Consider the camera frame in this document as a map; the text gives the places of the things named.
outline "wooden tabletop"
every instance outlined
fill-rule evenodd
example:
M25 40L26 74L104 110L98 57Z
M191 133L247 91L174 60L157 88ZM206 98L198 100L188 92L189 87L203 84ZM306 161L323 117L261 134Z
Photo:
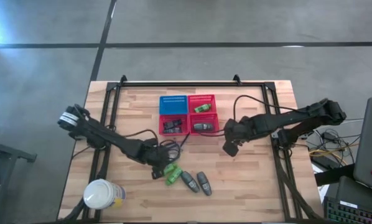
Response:
M279 104L297 108L290 81L275 81ZM91 82L85 108L100 119L107 82ZM158 134L159 97L162 95L215 94L220 127L233 117L233 102L239 95L263 99L258 87L130 87L121 88L116 127L119 134L132 134L152 129ZM264 106L241 98L236 119L265 113ZM138 136L151 138L151 134ZM165 138L177 142L184 136ZM223 150L224 137L190 136L178 164L194 177L197 172L207 175L213 194L193 193L182 180L166 186L165 178L152 180L151 166L129 160L117 147L111 148L107 180L126 189L126 201L121 208L102 211L102 222L275 222L283 221L281 199L274 167L270 139L246 143L236 157ZM74 153L86 147L85 141L76 144ZM305 147L293 148L291 157L297 188L307 203L323 214L314 172ZM93 150L87 150L72 160L59 218L68 215L88 185ZM291 214L294 213L291 195L287 191Z

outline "concrete floor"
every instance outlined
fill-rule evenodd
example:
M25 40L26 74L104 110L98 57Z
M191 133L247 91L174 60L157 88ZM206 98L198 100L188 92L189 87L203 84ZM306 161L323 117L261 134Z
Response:
M0 1L0 44L99 43L109 4ZM372 41L372 0L118 0L107 40L323 41ZM34 164L20 161L12 176L8 223L55 220L74 145L56 122L66 106L84 103L96 53L0 49L0 142L38 154ZM97 80L229 80L234 74L291 80L299 106L328 97L348 118L362 118L372 96L372 47L106 49ZM358 134L361 123L336 129Z

